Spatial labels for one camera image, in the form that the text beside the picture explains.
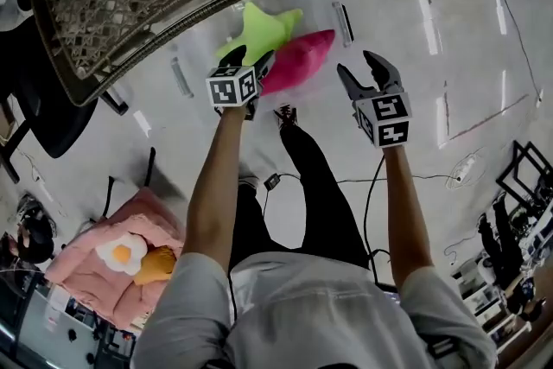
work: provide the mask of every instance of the pink cushion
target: pink cushion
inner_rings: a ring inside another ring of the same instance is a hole
[[[261,95],[298,86],[317,73],[327,57],[335,34],[333,29],[327,29],[303,35],[276,51],[275,64],[261,81]]]
[[[132,276],[107,268],[94,248],[130,232],[144,237],[149,248],[168,246],[179,257],[184,239],[180,226],[159,199],[143,188],[109,219],[69,243],[48,266],[46,278],[117,328],[126,329],[134,318],[155,307],[167,282],[136,286]]]

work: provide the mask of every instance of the gray t-shirt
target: gray t-shirt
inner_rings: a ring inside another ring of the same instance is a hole
[[[138,340],[134,367],[195,369],[214,359],[240,369],[495,366],[495,344],[434,268],[407,278],[401,305],[363,268],[291,252],[247,258],[232,283],[234,324],[220,265],[182,256]]]

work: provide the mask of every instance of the black pants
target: black pants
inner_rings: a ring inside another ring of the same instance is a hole
[[[306,227],[302,247],[290,250],[270,238],[255,189],[241,185],[229,269],[250,255],[267,251],[301,252],[366,268],[368,255],[352,210],[321,149],[298,126],[284,127],[280,135],[300,173],[305,194]]]
[[[502,289],[506,289],[520,273],[520,267],[524,260],[518,241],[515,239],[509,224],[505,202],[503,200],[499,201],[493,205],[493,210],[495,211],[495,225],[498,228],[501,245],[493,237],[492,227],[487,221],[480,224],[480,234],[484,249],[492,260],[493,271],[498,279],[498,284]]]

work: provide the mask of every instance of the yellow plush toy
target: yellow plush toy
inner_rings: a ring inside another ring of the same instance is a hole
[[[176,258],[171,248],[162,246],[148,252],[142,259],[140,271],[135,275],[137,285],[161,280],[169,280],[175,267]]]

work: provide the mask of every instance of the black chair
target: black chair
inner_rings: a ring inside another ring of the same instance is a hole
[[[4,54],[0,102],[13,93],[25,117],[0,147],[0,163],[18,183],[19,175],[10,158],[29,130],[51,157],[58,158],[79,138],[98,101],[83,107],[71,103],[48,58],[34,17],[12,31],[0,33],[0,48]]]

